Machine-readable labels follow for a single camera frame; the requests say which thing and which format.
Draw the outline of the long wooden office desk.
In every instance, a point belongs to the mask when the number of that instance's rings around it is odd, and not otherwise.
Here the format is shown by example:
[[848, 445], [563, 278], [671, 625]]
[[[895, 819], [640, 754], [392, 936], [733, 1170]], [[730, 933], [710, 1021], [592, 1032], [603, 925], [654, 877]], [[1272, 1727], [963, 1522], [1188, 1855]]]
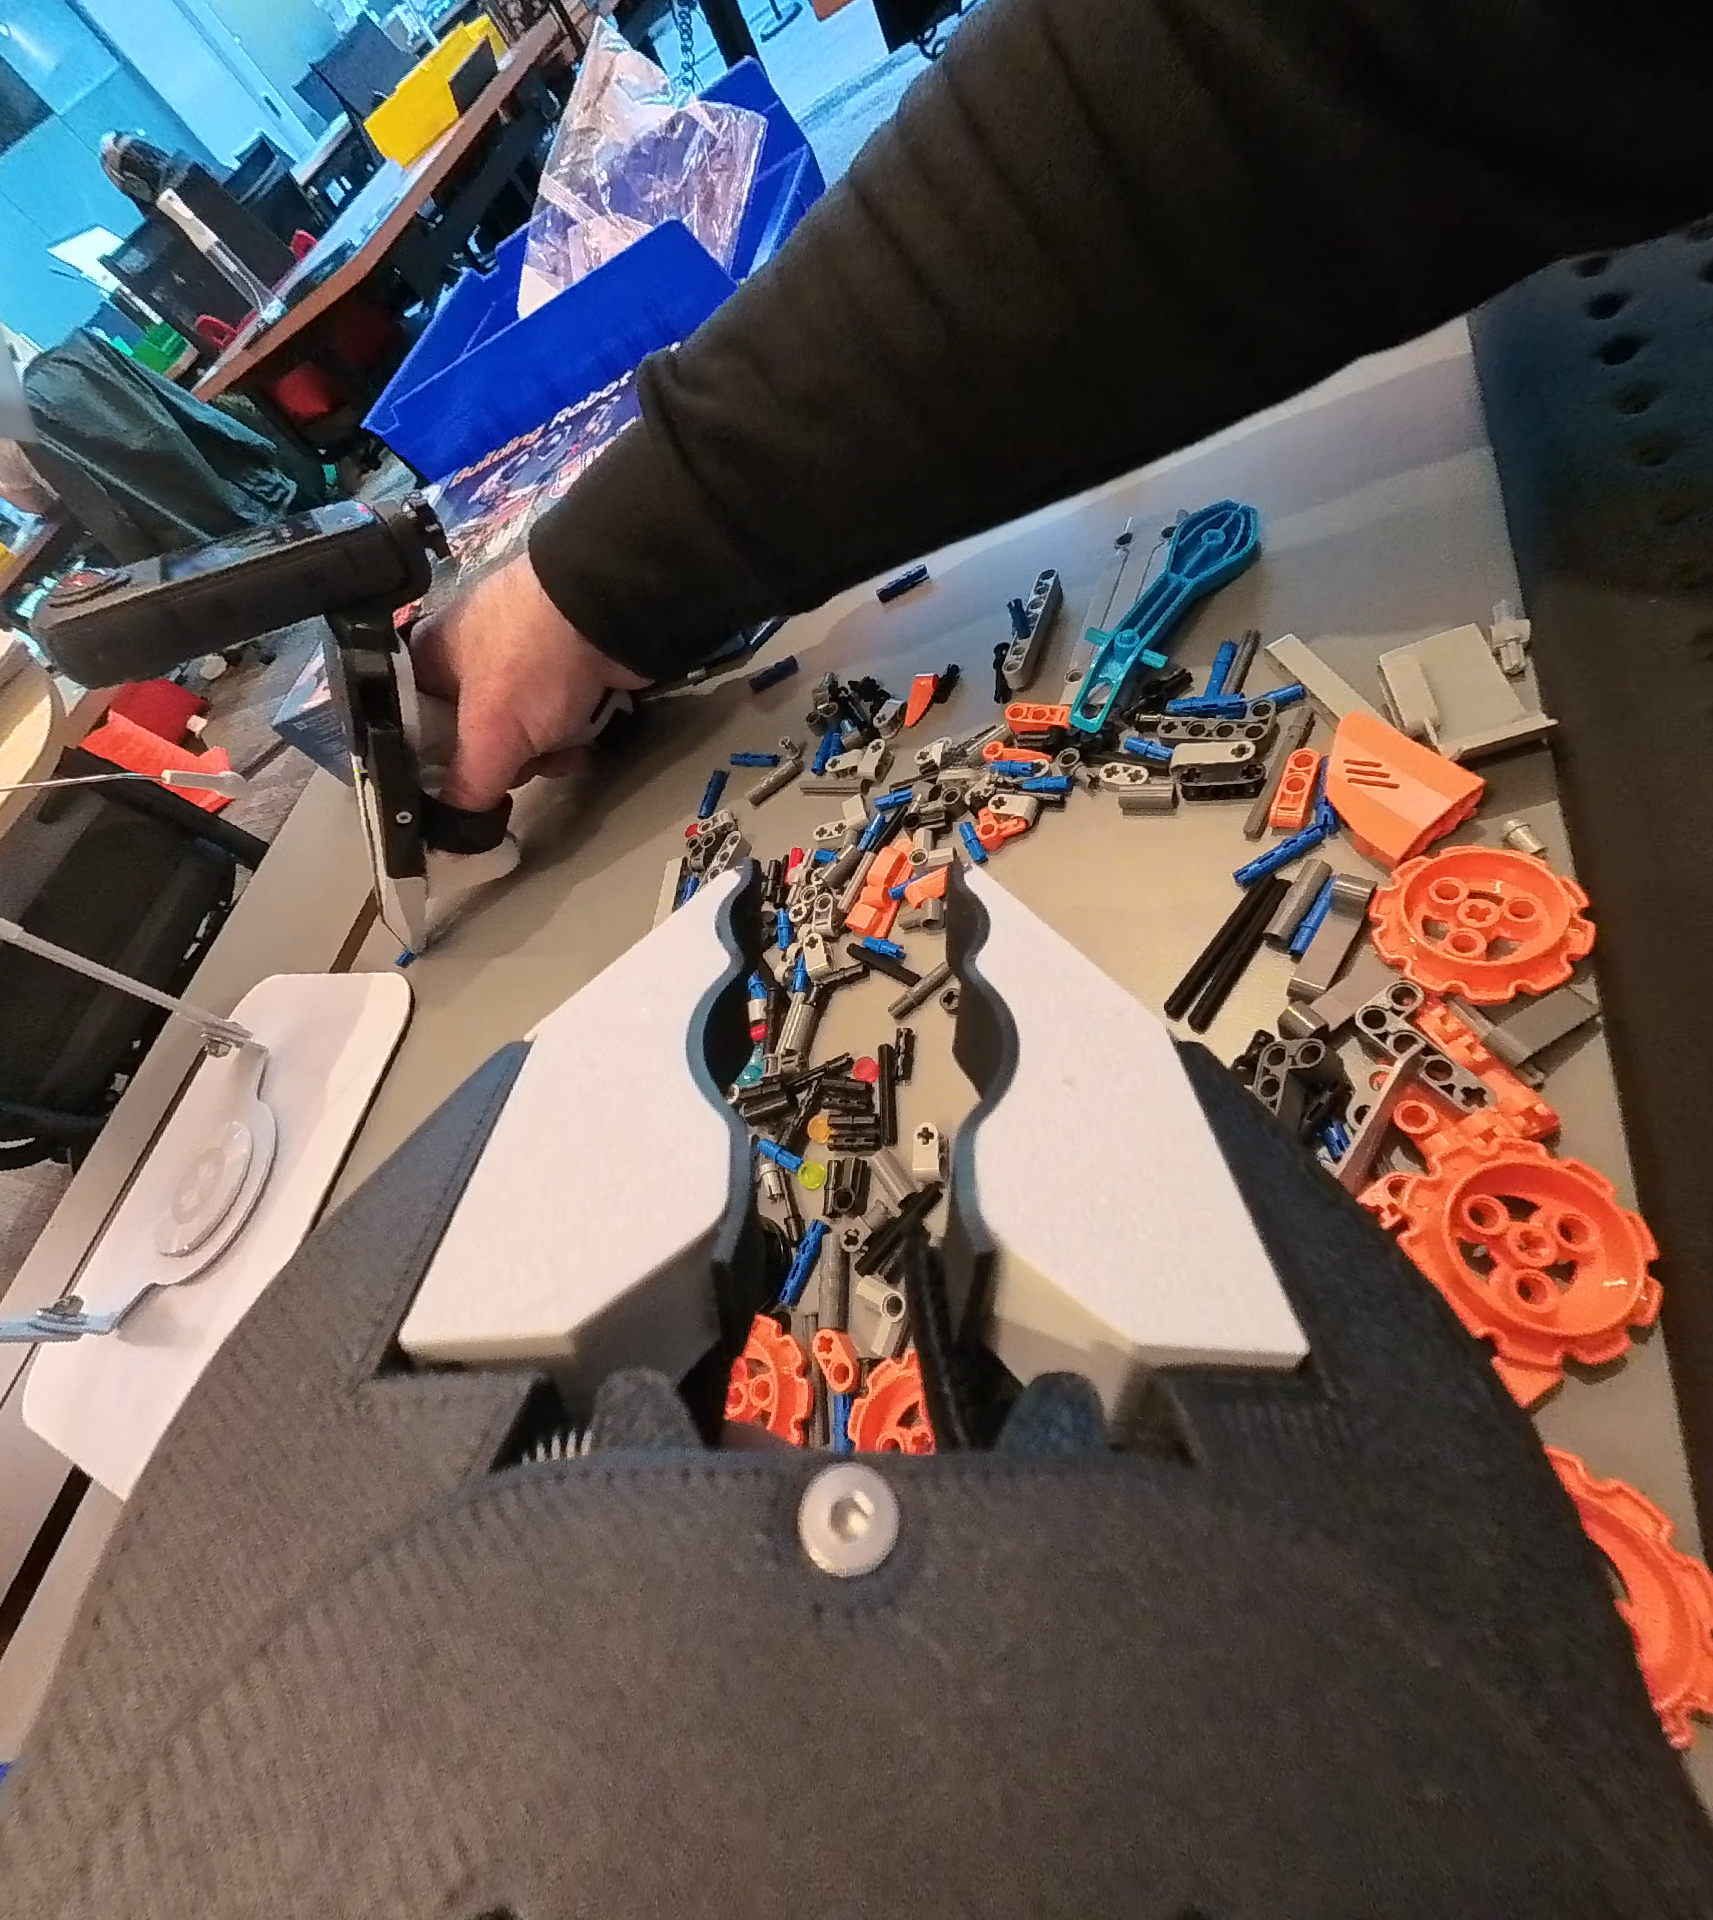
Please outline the long wooden office desk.
[[528, 215], [596, 8], [526, 14], [477, 100], [410, 163], [387, 157], [277, 287], [285, 313], [248, 319], [196, 375], [201, 400], [247, 395], [318, 443], [364, 419], [409, 350], [409, 319]]

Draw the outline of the black perforated mat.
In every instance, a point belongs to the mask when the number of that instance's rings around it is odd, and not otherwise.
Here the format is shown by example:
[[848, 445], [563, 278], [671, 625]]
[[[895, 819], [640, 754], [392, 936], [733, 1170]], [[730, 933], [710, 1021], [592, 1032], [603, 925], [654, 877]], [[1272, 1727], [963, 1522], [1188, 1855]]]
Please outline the black perforated mat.
[[1713, 1564], [1713, 213], [1470, 332]]

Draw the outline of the orange wedge panel piece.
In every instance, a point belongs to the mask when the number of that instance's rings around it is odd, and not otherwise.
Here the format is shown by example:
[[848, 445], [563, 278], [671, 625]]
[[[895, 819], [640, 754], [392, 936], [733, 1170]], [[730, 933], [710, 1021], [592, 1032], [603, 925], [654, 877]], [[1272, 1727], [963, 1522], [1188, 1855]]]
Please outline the orange wedge panel piece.
[[1345, 714], [1327, 756], [1324, 797], [1356, 850], [1394, 870], [1468, 819], [1487, 781], [1396, 731], [1371, 707]]

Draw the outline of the black backpack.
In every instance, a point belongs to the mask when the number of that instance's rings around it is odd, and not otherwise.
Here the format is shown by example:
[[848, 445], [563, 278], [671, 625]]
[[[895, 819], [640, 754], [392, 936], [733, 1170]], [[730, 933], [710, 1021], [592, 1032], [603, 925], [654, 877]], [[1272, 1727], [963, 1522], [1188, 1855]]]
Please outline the black backpack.
[[29, 466], [114, 562], [169, 556], [334, 495], [307, 448], [194, 397], [94, 332], [34, 354], [21, 379]]

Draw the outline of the grey flat panel piece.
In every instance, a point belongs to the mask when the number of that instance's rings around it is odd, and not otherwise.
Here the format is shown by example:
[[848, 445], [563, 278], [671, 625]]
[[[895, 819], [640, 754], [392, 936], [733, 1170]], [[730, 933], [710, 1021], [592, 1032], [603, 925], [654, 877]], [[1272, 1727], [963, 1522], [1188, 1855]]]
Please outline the grey flat panel piece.
[[1544, 741], [1557, 719], [1526, 703], [1503, 666], [1525, 664], [1529, 630], [1500, 617], [1489, 636], [1470, 622], [1383, 652], [1376, 670], [1396, 731], [1457, 763]]

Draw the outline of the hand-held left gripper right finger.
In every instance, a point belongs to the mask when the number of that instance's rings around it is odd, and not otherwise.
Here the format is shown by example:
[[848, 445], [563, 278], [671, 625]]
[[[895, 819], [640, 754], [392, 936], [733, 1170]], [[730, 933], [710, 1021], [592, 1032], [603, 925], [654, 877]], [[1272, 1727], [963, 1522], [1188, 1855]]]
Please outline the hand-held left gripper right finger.
[[1115, 1422], [1165, 1370], [1289, 1375], [1307, 1334], [1163, 1017], [983, 868], [948, 883], [943, 1284], [961, 1360], [1078, 1375]]

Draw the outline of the person's right forearm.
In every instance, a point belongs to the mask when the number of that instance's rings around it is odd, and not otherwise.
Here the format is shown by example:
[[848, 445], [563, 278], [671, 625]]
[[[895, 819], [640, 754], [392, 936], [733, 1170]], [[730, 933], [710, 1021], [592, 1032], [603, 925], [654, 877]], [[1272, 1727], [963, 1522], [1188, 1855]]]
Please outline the person's right forearm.
[[663, 677], [1709, 212], [1713, 3], [984, 3], [533, 571]]

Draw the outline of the turquoise wrench-shaped piece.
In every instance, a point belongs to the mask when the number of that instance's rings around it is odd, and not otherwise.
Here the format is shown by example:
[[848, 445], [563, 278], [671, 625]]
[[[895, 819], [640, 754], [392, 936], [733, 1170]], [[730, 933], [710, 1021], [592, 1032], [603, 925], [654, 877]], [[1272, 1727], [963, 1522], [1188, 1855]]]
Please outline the turquoise wrench-shaped piece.
[[1093, 600], [1073, 670], [1064, 677], [1066, 723], [1096, 736], [1171, 667], [1182, 622], [1244, 573], [1258, 556], [1258, 511], [1225, 498], [1188, 511], [1151, 550], [1148, 569], [1129, 589], [1130, 559], [1107, 595]]

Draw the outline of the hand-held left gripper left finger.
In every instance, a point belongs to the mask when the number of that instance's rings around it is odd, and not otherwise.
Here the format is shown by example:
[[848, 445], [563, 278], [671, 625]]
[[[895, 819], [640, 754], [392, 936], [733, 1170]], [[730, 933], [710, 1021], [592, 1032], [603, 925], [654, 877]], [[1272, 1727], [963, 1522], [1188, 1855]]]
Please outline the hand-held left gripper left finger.
[[584, 1407], [620, 1370], [723, 1370], [765, 1298], [748, 1053], [753, 868], [709, 880], [531, 1029], [400, 1323], [416, 1361], [528, 1361]]

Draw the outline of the clear plastic bag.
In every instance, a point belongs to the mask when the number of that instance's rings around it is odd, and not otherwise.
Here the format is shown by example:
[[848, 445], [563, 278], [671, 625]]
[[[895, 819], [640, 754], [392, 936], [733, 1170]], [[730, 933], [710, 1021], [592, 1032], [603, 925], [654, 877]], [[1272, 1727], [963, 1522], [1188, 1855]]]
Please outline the clear plastic bag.
[[767, 137], [768, 119], [755, 110], [678, 100], [652, 60], [596, 21], [536, 186], [516, 316], [666, 223], [686, 228], [727, 270]]

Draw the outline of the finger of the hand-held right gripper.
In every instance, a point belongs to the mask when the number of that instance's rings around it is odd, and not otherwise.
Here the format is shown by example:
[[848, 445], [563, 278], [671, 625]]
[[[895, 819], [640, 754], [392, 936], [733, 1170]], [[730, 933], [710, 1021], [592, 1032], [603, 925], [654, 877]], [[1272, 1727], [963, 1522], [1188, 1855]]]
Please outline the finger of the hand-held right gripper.
[[431, 941], [422, 703], [391, 622], [333, 624], [333, 702], [349, 754], [379, 917], [404, 956]]

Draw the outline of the yellow storage bin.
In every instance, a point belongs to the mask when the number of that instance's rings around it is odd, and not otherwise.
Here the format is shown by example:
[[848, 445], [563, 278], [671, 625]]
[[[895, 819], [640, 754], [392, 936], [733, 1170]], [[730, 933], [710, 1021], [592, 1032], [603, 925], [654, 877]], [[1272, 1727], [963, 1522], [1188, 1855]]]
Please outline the yellow storage bin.
[[462, 21], [438, 39], [436, 50], [364, 115], [363, 129], [374, 152], [409, 167], [435, 149], [494, 82], [502, 53], [505, 42], [488, 17]]

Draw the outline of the blue toy kit box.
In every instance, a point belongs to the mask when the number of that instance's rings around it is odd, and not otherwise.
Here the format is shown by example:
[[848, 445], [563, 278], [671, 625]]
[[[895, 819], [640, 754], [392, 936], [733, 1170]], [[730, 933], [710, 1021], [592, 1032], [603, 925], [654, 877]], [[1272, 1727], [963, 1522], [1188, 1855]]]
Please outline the blue toy kit box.
[[436, 480], [427, 501], [447, 540], [441, 571], [461, 582], [522, 554], [547, 513], [640, 419], [636, 374], [564, 405], [552, 419]]

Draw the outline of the pile of toy building pieces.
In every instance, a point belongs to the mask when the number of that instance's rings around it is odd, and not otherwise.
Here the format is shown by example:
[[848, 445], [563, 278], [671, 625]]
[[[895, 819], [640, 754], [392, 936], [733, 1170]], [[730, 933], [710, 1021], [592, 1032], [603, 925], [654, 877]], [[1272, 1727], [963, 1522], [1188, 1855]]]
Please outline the pile of toy building pieces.
[[758, 779], [710, 779], [656, 905], [665, 921], [727, 870], [756, 872], [765, 945], [727, 1097], [792, 1256], [756, 1314], [797, 1336], [817, 1404], [843, 1404], [832, 1435], [848, 1439], [870, 1366], [906, 1347], [936, 1426], [936, 1337], [910, 1311], [909, 1265], [917, 1235], [943, 1242], [950, 1144], [975, 1104], [946, 956], [948, 883], [971, 868], [1163, 1017], [1202, 1099], [1226, 1069], [1231, 1117], [1257, 1120], [1286, 1170], [1305, 1158], [1383, 1229], [1362, 1192], [1420, 1174], [1422, 1139], [1568, 1158], [1537, 1058], [1596, 1017], [1589, 958], [1564, 986], [1496, 1006], [1388, 966], [1368, 905], [1396, 868], [1362, 855], [1327, 801], [1330, 741], [1309, 715], [1278, 749], [1271, 695], [1190, 741], [1175, 718], [1077, 740], [1064, 700], [917, 731], [953, 679], [918, 675], [909, 700], [877, 703], [880, 721], [856, 700], [846, 721], [834, 697], [883, 685], [829, 675], [812, 736], [736, 756]]

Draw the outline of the person's right hand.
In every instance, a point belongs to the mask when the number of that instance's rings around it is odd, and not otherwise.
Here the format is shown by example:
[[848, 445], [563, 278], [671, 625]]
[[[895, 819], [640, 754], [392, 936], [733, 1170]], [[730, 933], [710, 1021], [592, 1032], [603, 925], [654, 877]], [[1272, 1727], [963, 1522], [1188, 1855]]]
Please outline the person's right hand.
[[414, 627], [410, 649], [419, 685], [455, 712], [441, 797], [468, 812], [579, 774], [596, 712], [646, 685], [581, 636], [526, 557], [462, 588]]

